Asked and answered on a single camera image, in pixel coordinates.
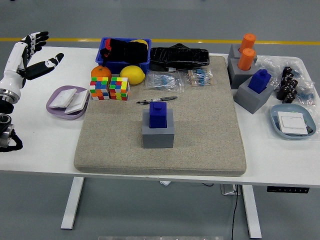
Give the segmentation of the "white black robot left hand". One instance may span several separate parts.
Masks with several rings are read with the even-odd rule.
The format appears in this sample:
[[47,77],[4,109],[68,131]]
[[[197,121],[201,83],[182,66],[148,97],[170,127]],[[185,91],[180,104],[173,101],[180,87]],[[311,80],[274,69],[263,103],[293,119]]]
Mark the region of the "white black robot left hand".
[[0,81],[0,93],[13,98],[17,102],[21,97],[21,89],[26,80],[34,80],[52,72],[64,57],[63,53],[28,65],[33,55],[42,50],[49,39],[47,31],[30,33],[18,41],[8,58],[4,68],[3,78]]

